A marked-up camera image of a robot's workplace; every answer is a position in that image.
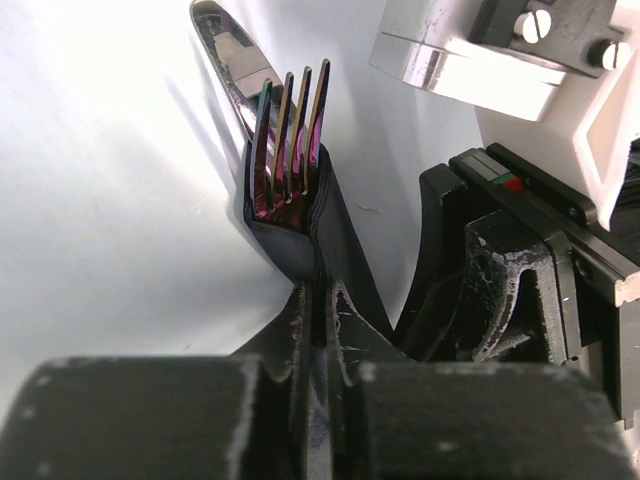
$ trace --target white plastic housing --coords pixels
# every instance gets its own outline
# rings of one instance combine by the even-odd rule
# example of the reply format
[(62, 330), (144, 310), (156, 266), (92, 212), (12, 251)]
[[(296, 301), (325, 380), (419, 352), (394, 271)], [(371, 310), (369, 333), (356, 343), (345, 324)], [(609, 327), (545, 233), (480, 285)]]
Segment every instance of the white plastic housing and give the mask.
[(606, 229), (640, 128), (640, 1), (618, 0), (611, 23), (625, 32), (628, 63), (597, 80), (567, 75), (541, 121), (476, 109), (485, 145), (501, 143), (588, 196)]

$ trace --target white backdrop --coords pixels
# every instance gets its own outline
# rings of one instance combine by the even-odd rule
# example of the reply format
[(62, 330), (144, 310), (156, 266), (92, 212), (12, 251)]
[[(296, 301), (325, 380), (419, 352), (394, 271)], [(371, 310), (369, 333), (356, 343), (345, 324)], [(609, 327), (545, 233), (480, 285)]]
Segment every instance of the white backdrop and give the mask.
[[(368, 65), (384, 0), (221, 3), (282, 75), (332, 60), (323, 141), (395, 322), (418, 175), (480, 145), (473, 109)], [(210, 75), (188, 1), (0, 1), (0, 419), (45, 359), (226, 354), (283, 306)]]

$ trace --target slotted screw head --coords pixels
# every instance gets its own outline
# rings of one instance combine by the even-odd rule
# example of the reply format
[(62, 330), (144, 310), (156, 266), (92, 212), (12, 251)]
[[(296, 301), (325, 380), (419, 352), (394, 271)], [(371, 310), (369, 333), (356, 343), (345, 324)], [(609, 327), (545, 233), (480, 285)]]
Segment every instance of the slotted screw head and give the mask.
[(630, 58), (631, 47), (628, 43), (611, 42), (602, 54), (601, 65), (605, 70), (615, 70), (625, 66)]
[(546, 10), (523, 13), (516, 20), (513, 31), (527, 43), (538, 43), (551, 31), (551, 14)]

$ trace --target fork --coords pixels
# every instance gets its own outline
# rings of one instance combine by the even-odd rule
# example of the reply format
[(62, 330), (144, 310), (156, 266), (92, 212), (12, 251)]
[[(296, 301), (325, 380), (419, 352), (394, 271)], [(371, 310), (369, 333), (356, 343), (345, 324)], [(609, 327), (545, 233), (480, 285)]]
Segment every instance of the fork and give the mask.
[(278, 99), (273, 98), (273, 82), (267, 79), (263, 84), (258, 102), (256, 128), (251, 143), (249, 167), (251, 175), (249, 189), (254, 218), (258, 221), (299, 233), (307, 232), (306, 215), (318, 187), (320, 135), (330, 68), (329, 60), (324, 60), (308, 129), (304, 128), (304, 122), (309, 100), (311, 68), (306, 67), (302, 75), (298, 96), (299, 105), (295, 111), (291, 129), (289, 117), (292, 114), (293, 74), (287, 73), (284, 88), (281, 90), (282, 98), (275, 133), (269, 128), (269, 119), (272, 104)]

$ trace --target screw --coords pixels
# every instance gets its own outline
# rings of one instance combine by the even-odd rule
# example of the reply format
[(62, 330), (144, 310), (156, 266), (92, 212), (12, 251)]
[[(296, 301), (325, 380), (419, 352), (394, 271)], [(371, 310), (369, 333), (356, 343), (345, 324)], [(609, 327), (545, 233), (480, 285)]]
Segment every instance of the screw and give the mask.
[(589, 265), (582, 258), (576, 258), (575, 264), (578, 273), (586, 280), (591, 280), (591, 268)]
[(516, 20), (513, 31), (527, 43), (538, 43), (551, 31), (551, 14), (546, 10), (523, 13)]
[(624, 67), (631, 59), (631, 47), (625, 42), (606, 42), (598, 47), (599, 64), (605, 70), (615, 70)]

